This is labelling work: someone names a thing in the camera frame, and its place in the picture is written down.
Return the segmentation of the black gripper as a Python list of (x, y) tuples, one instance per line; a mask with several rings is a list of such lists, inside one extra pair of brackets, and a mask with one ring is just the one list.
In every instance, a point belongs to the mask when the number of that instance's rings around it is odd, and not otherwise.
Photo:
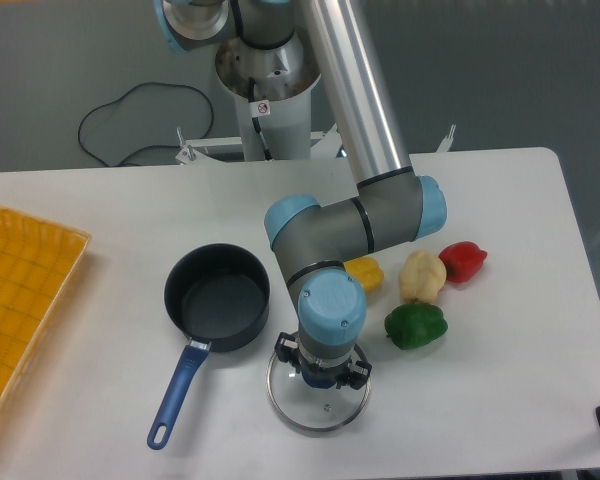
[(299, 350), (296, 338), (281, 332), (274, 346), (277, 360), (290, 365), (311, 388), (340, 389), (349, 387), (360, 390), (370, 379), (372, 365), (366, 361), (352, 362), (353, 351), (336, 358), (317, 357), (303, 349)]

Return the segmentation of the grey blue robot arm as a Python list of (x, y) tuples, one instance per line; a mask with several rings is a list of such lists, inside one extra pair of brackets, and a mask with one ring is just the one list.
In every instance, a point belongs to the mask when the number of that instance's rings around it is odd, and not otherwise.
[(439, 231), (447, 211), (437, 182), (413, 170), (360, 4), (158, 1), (154, 10), (172, 49), (216, 47), (216, 75), (233, 97), (246, 160), (307, 158), (310, 94), (324, 83), (357, 193), (328, 206), (293, 195), (267, 211), (299, 318), (275, 353), (313, 388), (363, 387), (371, 369), (352, 353), (366, 306), (344, 265)]

